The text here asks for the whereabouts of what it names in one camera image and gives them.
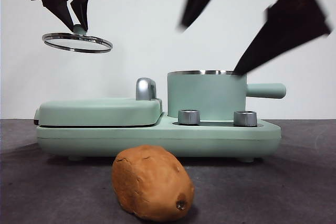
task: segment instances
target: gray table surface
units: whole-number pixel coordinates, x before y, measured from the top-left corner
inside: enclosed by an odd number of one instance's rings
[[[195,185],[174,223],[336,223],[336,120],[270,120],[282,128],[273,156],[179,158]],[[111,158],[80,162],[44,153],[32,120],[1,120],[1,223],[150,223],[124,212]]]

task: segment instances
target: brown clay potato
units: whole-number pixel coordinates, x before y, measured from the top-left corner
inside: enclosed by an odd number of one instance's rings
[[[112,186],[125,211],[153,221],[184,217],[194,198],[184,167],[160,146],[120,152],[112,165]]]

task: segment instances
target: mint green saucepan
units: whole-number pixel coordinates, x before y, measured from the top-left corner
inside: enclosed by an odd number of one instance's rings
[[[179,110],[199,110],[201,120],[232,120],[235,111],[245,111],[246,97],[281,99],[281,83],[247,84],[246,76],[224,70],[194,70],[168,73],[168,116]]]

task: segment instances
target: mint green breakfast machine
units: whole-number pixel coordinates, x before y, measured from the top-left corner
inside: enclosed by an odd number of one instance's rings
[[[135,98],[51,101],[37,109],[38,144],[48,153],[79,160],[115,156],[142,144],[181,157],[235,157],[252,162],[272,154],[280,127],[246,111],[246,97],[283,98],[283,84],[247,84],[229,71],[168,74],[168,112],[155,82],[140,78]]]

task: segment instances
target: pot rim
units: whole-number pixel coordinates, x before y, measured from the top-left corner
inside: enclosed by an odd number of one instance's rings
[[[169,72],[168,75],[175,75],[175,74],[199,74],[199,75],[220,75],[220,74],[227,74],[230,76],[237,76],[238,74],[235,74],[233,71],[227,71],[227,70],[183,70],[183,71],[175,71],[175,72]]]

